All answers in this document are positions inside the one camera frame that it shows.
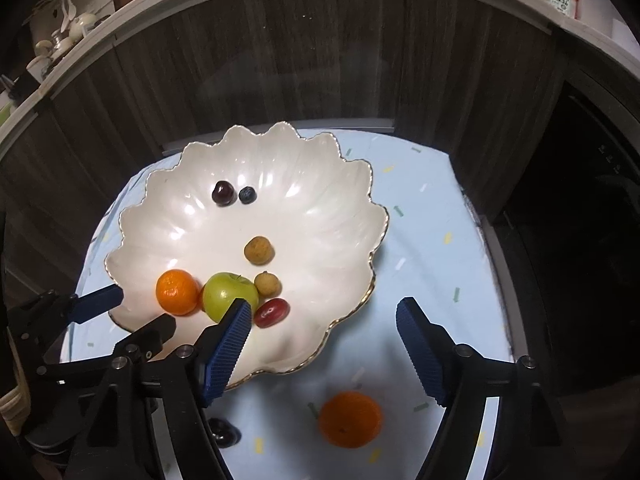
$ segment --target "tangerine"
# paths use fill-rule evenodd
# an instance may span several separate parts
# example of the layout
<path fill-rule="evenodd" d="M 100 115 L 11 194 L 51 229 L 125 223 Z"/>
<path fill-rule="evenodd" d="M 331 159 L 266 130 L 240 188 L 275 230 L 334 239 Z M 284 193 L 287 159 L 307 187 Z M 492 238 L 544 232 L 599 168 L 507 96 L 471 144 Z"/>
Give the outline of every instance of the tangerine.
<path fill-rule="evenodd" d="M 184 316 L 196 308 L 199 295 L 198 283 L 186 270 L 168 270 L 156 282 L 156 300 L 174 316 Z"/>
<path fill-rule="evenodd" d="M 341 392 L 322 406 L 318 428 L 334 446 L 361 447 L 380 433 L 382 410 L 375 400 L 360 392 Z"/>

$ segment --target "light blue tablecloth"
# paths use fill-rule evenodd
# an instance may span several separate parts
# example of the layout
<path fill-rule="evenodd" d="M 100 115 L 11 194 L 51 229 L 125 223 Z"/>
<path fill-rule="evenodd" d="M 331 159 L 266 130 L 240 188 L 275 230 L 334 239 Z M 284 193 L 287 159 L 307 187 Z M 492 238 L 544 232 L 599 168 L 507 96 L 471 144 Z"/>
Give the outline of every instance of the light blue tablecloth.
<path fill-rule="evenodd" d="M 303 130 L 312 137 L 321 130 Z M 390 214 L 376 253 L 375 291 L 359 313 L 338 325 L 307 368 L 287 376 L 260 375 L 226 392 L 209 408 L 242 432 L 223 450 L 236 480 L 413 480 L 433 440 L 443 409 L 424 393 L 396 331 L 396 304 L 413 296 L 429 319 L 456 342 L 485 357 L 513 360 L 498 292 L 479 227 L 465 205 L 449 157 L 405 140 L 335 130 L 343 156 L 368 160 L 372 199 Z M 107 286 L 106 255 L 120 244 L 118 215 L 142 200 L 149 171 L 170 168 L 170 156 L 134 176 L 96 229 L 77 293 Z M 126 336 L 103 314 L 73 327 L 63 357 L 110 354 Z M 380 403 L 380 436 L 356 450 L 339 449 L 320 436 L 314 410 L 342 390 L 359 389 Z M 494 433 L 497 399 L 489 399 L 468 478 L 480 480 Z M 168 479 L 179 479 L 162 409 L 154 415 Z"/>

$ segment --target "metal bolt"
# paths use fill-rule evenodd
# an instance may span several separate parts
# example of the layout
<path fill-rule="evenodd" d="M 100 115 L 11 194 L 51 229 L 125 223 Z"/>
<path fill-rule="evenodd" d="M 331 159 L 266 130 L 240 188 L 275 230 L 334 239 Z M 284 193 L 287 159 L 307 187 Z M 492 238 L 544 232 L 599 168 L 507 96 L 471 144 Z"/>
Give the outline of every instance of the metal bolt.
<path fill-rule="evenodd" d="M 193 354 L 193 346 L 191 345 L 180 345 L 178 346 L 178 348 L 175 349 L 175 354 L 178 357 L 189 357 L 191 354 Z"/>
<path fill-rule="evenodd" d="M 455 345 L 454 350 L 460 357 L 471 357 L 474 354 L 474 349 L 465 344 Z"/>
<path fill-rule="evenodd" d="M 127 366 L 127 358 L 123 356 L 114 357 L 113 361 L 111 361 L 111 368 L 115 368 L 116 370 L 120 370 Z"/>
<path fill-rule="evenodd" d="M 536 361 L 533 357 L 528 356 L 528 355 L 523 355 L 520 358 L 520 362 L 522 363 L 522 365 L 525 368 L 535 368 L 536 367 Z"/>

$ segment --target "bowl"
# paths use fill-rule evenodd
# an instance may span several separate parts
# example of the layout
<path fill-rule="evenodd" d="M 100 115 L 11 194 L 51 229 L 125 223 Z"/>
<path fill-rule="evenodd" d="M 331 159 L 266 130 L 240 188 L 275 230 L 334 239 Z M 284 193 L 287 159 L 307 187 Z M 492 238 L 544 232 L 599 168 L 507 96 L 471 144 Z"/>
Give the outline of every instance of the bowl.
<path fill-rule="evenodd" d="M 252 186 L 257 199 L 218 206 L 211 192 L 219 180 L 236 192 Z M 111 319 L 133 331 L 161 315 L 155 287 L 168 269 L 186 270 L 200 283 L 217 272 L 253 281 L 267 270 L 280 278 L 290 314 L 271 327 L 252 327 L 228 387 L 260 372 L 299 370 L 373 291 L 372 259 L 388 213 L 371 201 L 371 186 L 370 164 L 344 160 L 331 133 L 303 139 L 287 123 L 259 135 L 233 126 L 214 146 L 188 144 L 174 168 L 149 174 L 142 202 L 121 212 L 122 243 L 105 259 L 124 291 Z M 264 266 L 242 252 L 258 235 L 275 249 Z M 193 344 L 212 324 L 199 309 L 176 317 L 175 335 L 158 357 Z"/>

